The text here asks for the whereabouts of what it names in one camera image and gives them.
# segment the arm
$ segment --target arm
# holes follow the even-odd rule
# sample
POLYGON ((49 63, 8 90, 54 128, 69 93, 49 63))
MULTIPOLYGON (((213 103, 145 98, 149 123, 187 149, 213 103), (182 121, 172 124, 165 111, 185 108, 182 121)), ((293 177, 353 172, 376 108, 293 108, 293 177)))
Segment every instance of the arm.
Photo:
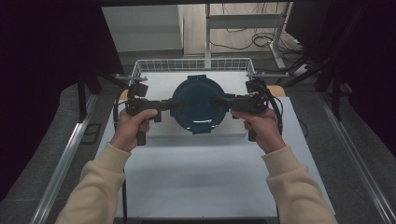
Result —
POLYGON ((87 162, 80 182, 70 194, 56 223, 112 223, 117 208, 118 191, 125 179, 123 167, 137 145, 137 130, 149 131, 147 119, 156 110, 145 110, 131 117, 120 112, 117 130, 104 151, 87 162))
POLYGON ((245 120, 247 130, 254 129, 256 142, 266 153, 262 158, 269 172, 267 184, 276 201, 280 223, 337 223, 318 183, 280 136, 274 111, 267 109, 260 115, 237 111, 232 114, 245 120))

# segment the aluminum rail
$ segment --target aluminum rail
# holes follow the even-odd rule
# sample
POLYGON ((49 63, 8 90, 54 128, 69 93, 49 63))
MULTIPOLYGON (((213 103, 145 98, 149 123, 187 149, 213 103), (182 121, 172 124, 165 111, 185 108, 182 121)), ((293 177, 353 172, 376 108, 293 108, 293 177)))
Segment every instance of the aluminum rail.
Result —
POLYGON ((326 93, 322 93, 320 95, 321 104, 326 110, 327 116, 329 117, 332 126, 334 127, 342 144, 344 145, 349 159, 355 166, 355 169, 359 177, 361 178, 361 182, 363 183, 364 187, 366 187, 370 197, 372 198, 379 215, 382 217, 384 223, 386 224, 396 223, 396 216, 388 202, 387 197, 376 183, 375 178, 371 174, 369 168, 361 157, 361 154, 359 153, 352 139, 349 137, 349 134, 347 133, 347 130, 345 129, 343 123, 341 121, 338 121, 338 119, 332 113, 332 110, 330 108, 330 102, 326 98, 325 94, 326 93))
POLYGON ((53 172, 52 178, 47 185, 47 188, 40 200, 40 203, 35 210, 35 213, 30 220, 31 224, 45 223, 50 213, 50 209, 55 202, 56 196, 64 182, 64 178, 69 170, 70 164, 76 154, 79 142, 81 141, 82 135, 90 122, 93 107, 97 101, 96 95, 91 95, 87 102, 87 117, 82 123, 78 123, 69 139, 69 142, 64 149, 61 159, 53 172))

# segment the person's right hand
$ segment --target person's right hand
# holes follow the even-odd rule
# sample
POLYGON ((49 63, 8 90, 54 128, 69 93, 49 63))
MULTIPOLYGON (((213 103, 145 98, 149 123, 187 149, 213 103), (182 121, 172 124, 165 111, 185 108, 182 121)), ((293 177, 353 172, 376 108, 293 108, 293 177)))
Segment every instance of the person's right hand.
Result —
POLYGON ((285 147, 276 124, 276 114, 272 109, 266 109, 261 114, 249 114, 231 110, 231 114, 245 120, 245 128, 253 129, 257 136, 256 142, 266 154, 285 147))

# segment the gray floor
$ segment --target gray floor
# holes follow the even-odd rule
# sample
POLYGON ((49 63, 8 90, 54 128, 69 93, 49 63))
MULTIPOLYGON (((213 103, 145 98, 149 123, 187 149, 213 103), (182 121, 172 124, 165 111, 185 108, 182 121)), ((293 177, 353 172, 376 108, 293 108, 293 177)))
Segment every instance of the gray floor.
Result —
MULTIPOLYGON (((235 57, 235 55, 214 55, 214 57, 235 57)), ((250 57, 255 66, 276 68, 270 53, 237 54, 238 57, 250 57)), ((136 59, 182 58, 181 54, 165 52, 162 54, 121 55, 126 72, 132 71, 136 59)), ((267 84, 274 84, 278 78, 267 78, 267 84)), ((306 124, 308 136, 306 141, 316 161, 339 223, 382 223, 371 197, 361 183, 340 139, 320 104, 320 93, 315 92, 313 84, 316 78, 311 77, 294 87, 286 88, 297 117, 306 124)), ((64 184, 53 205, 47 223, 53 223, 73 187, 78 183, 79 171, 84 163, 93 159, 101 134, 110 113, 112 102, 120 91, 118 87, 100 79, 104 90, 99 95, 90 124, 101 124, 99 137, 91 145, 78 147, 64 184)), ((28 223, 47 186, 51 174, 60 159, 64 147, 73 132, 78 119, 78 102, 76 86, 64 90, 60 98, 61 105, 49 127, 48 133, 37 149, 35 156, 14 185, 8 196, 0 203, 0 223, 28 223)), ((341 116, 355 145, 373 173, 379 186, 384 190, 392 206, 396 202, 396 160, 384 144, 361 120, 359 115, 348 104, 347 97, 341 102, 341 116)), ((83 139, 90 142, 89 136, 83 139)), ((268 223, 276 223, 274 218, 268 223)))

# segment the floor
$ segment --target floor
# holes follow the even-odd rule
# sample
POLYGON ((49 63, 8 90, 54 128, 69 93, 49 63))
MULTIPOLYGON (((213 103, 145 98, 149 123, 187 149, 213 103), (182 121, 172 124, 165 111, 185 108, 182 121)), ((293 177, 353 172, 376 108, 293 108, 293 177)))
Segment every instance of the floor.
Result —
MULTIPOLYGON (((241 37, 244 43, 248 43, 250 35, 241 37)), ((290 48, 299 48, 292 38, 285 38, 285 45, 290 48)), ((222 44, 233 44, 235 42, 224 42, 222 44)), ((193 49, 191 54, 182 55, 174 52, 130 52, 120 55, 126 74, 132 72, 134 62, 139 59, 159 59, 159 58, 193 58, 202 57, 200 49, 193 49)), ((276 64, 272 59, 269 49, 249 49, 244 51, 223 51, 227 49, 213 48, 213 57, 249 57, 253 60, 255 67, 262 67, 269 70, 276 70, 276 64)), ((299 55, 288 55, 291 62, 298 59, 299 55)), ((265 79, 268 85, 275 84, 281 77, 268 77, 265 79)), ((378 214, 375 204, 372 201, 367 189, 363 186, 359 175, 356 172, 347 151, 339 136, 327 117, 322 106, 321 97, 329 99, 327 93, 315 91, 314 84, 317 77, 312 76, 293 87, 285 88, 286 94, 291 99, 297 118, 301 121, 302 129, 306 135, 306 142, 309 145, 312 156, 317 164, 326 190, 332 200, 332 206, 336 212, 339 223, 361 224, 361 223, 383 223, 382 217, 378 214)), ((120 91, 114 84, 99 79, 103 91, 98 95, 91 125, 99 125, 99 132, 96 141, 91 142, 91 138, 85 135, 83 142, 77 150, 77 154, 71 163, 64 183, 57 194, 54 205, 49 211, 46 223, 53 223, 59 211, 64 206, 65 200, 71 190, 78 183, 79 172, 86 161, 94 158, 101 136, 106 126, 111 110, 112 102, 120 91)), ((8 196, 0 203, 0 223, 28 223, 37 208, 43 192, 50 181, 53 170, 58 160, 61 158, 68 139, 73 132, 78 119, 77 86, 65 89, 60 97, 61 105, 57 115, 49 127, 47 135, 42 140, 35 156, 32 158, 13 189, 8 196)), ((341 99, 341 117, 351 139, 359 150, 361 157, 366 162, 377 184, 383 190, 391 206, 396 207, 396 160, 388 151, 380 139, 361 120, 359 115, 350 106, 347 94, 341 99)), ((277 223, 276 218, 268 218, 267 223, 277 223)), ((116 218, 114 223, 122 223, 116 218)), ((130 220, 129 223, 142 223, 141 220, 130 220)), ((143 223, 169 223, 144 221, 143 223)), ((251 220, 250 223, 264 223, 262 220, 251 220)))

